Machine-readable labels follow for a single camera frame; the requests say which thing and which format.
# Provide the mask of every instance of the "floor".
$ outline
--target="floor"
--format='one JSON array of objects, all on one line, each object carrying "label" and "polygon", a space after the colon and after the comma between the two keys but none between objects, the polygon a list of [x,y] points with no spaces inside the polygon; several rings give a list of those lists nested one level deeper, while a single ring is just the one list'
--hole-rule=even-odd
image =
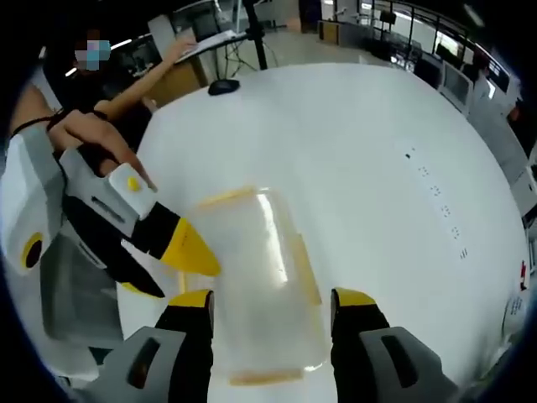
[{"label": "floor", "polygon": [[[263,38],[268,68],[284,65],[303,65],[309,63],[361,63],[367,65],[389,65],[368,52],[354,48],[342,48],[334,44],[321,42],[317,34],[299,34],[286,29],[266,33]],[[226,52],[229,61],[226,72]],[[254,43],[244,41],[237,45],[228,45],[216,51],[221,76],[244,76],[258,69],[258,57]],[[216,79],[216,66],[211,52],[202,56],[209,82]],[[236,60],[245,63],[239,65]]]}]

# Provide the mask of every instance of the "white tabletop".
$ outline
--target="white tabletop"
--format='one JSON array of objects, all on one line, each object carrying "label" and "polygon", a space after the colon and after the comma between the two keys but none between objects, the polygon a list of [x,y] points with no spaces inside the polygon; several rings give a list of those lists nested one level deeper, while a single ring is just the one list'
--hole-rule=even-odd
[{"label": "white tabletop", "polygon": [[[301,65],[245,76],[232,94],[201,89],[154,114],[139,156],[179,214],[245,185],[280,192],[325,305],[334,286],[367,292],[457,383],[498,342],[528,261],[519,212],[476,131],[410,73]],[[119,300],[126,336],[164,309]],[[327,385],[329,398],[310,398],[336,401]]]}]

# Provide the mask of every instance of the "person's hand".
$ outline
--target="person's hand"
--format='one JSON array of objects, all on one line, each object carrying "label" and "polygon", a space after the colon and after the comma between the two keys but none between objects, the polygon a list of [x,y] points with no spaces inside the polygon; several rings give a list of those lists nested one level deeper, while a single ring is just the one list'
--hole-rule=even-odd
[{"label": "person's hand", "polygon": [[104,160],[99,167],[102,175],[115,170],[118,164],[129,163],[155,189],[154,183],[136,154],[128,147],[121,134],[106,120],[93,113],[72,111],[49,130],[49,137],[55,150],[75,148],[82,143],[99,144],[110,152],[115,161]]},{"label": "person's hand", "polygon": [[190,36],[178,38],[166,51],[163,62],[173,65],[185,52],[196,45],[196,40]]}]

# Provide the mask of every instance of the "transparent plastic container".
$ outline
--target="transparent plastic container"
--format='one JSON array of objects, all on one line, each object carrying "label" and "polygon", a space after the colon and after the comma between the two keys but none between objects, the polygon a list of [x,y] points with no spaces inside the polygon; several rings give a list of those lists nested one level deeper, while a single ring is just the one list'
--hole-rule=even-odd
[{"label": "transparent plastic container", "polygon": [[302,238],[277,194],[230,192],[186,217],[222,268],[214,278],[182,275],[185,291],[214,290],[213,375],[263,385],[321,366],[329,354],[321,299]]}]

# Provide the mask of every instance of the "person's arm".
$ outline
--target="person's arm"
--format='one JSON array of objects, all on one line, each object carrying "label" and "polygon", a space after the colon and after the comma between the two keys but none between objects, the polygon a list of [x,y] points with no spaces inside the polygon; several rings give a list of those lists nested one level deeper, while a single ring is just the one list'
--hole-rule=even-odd
[{"label": "person's arm", "polygon": [[111,101],[99,101],[95,109],[108,119],[115,120],[134,104],[140,102],[153,86],[173,67],[174,63],[194,44],[191,39],[177,39],[169,48],[164,60]]},{"label": "person's arm", "polygon": [[[51,117],[53,114],[41,91],[28,85],[18,99],[15,112],[10,121],[10,132],[17,127],[38,118]],[[48,121],[36,124],[49,124]],[[114,170],[118,164],[129,163],[154,188],[153,182],[145,172],[136,154],[128,147],[121,134],[106,120],[93,113],[71,111],[48,130],[50,141],[56,150],[78,147],[82,143],[98,144],[109,151],[115,160],[102,161],[100,171],[103,175]]]}]

